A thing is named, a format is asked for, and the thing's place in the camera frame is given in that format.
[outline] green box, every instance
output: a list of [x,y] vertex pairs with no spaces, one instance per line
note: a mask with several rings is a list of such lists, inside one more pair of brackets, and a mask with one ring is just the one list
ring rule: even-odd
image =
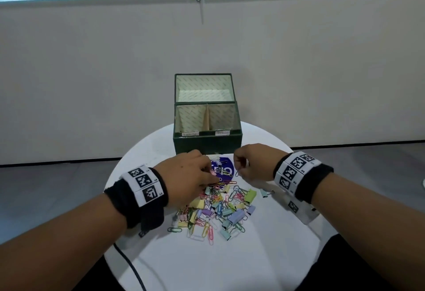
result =
[[233,153],[242,128],[231,74],[176,74],[174,91],[176,153]]

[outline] black wristband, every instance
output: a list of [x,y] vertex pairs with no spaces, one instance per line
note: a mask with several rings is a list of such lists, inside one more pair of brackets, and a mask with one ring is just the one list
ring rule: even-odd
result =
[[334,169],[331,166],[320,164],[309,172],[307,172],[304,178],[300,181],[297,190],[295,191],[295,198],[306,201],[311,204],[311,198],[313,194],[322,182],[323,179],[331,172],[334,172]]
[[276,177],[276,172],[278,172],[278,170],[279,170],[279,168],[280,168],[280,166],[282,165],[282,163],[291,155],[291,154],[293,154],[293,152],[291,152],[291,153],[288,153],[286,156],[284,156],[282,159],[280,159],[280,161],[278,162],[278,164],[274,167],[274,170],[273,170],[273,178],[275,178]]
[[133,228],[141,223],[141,229],[149,231],[164,222],[164,207],[168,204],[167,187],[161,175],[155,169],[150,169],[161,183],[164,194],[142,207],[137,204],[133,191],[124,179],[116,181],[104,191],[117,211],[125,216],[127,228]]

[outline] black cable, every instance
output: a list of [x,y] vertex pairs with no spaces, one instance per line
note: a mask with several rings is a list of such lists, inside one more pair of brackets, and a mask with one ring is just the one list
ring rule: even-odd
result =
[[129,260],[129,258],[120,250],[120,248],[114,243],[114,248],[115,250],[118,251],[118,253],[121,254],[121,256],[124,258],[124,260],[128,263],[128,265],[131,267],[131,269],[134,272],[135,277],[137,278],[137,280],[139,280],[140,286],[143,289],[143,291],[146,291],[145,285],[143,284],[143,281],[140,278],[139,273],[137,273],[134,265],[132,264],[132,262]]

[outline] round white table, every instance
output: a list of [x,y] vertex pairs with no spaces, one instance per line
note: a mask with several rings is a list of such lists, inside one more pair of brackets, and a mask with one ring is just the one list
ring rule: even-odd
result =
[[[242,122],[242,145],[263,143],[292,150],[281,140],[251,124]],[[142,139],[119,161],[106,187],[119,176],[141,164],[154,166],[174,156],[173,125]],[[241,177],[234,177],[242,188],[251,188]],[[257,189],[252,216],[244,222],[245,233],[226,241],[214,231],[214,245],[168,233],[174,211],[165,211],[163,225],[140,238],[135,228],[117,241],[137,269],[147,291],[293,290],[307,274],[319,249],[319,238],[279,201],[283,193],[262,198]],[[111,247],[105,253],[114,276],[127,291],[140,291],[133,271]]]

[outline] gray floor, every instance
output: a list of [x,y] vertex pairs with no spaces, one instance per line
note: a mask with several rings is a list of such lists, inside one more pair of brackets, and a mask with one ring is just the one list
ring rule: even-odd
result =
[[[305,152],[338,174],[425,212],[425,143]],[[0,243],[101,193],[116,164],[0,168]]]

